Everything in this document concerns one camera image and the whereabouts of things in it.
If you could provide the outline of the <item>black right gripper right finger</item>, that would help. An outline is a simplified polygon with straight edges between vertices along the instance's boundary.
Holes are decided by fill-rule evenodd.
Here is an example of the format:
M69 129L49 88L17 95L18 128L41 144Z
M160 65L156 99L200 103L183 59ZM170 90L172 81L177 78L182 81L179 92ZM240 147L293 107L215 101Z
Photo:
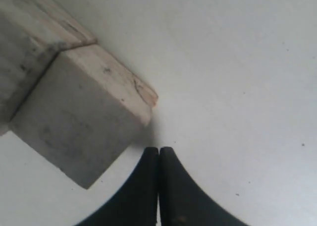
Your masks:
M162 226L244 226L191 178L171 147L159 152L158 196Z

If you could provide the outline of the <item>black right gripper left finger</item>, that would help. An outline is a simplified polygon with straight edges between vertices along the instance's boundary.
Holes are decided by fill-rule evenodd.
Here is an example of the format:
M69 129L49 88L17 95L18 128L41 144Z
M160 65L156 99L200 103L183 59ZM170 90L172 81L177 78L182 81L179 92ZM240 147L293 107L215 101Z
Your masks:
M159 151L147 147L120 189L79 226L155 226Z

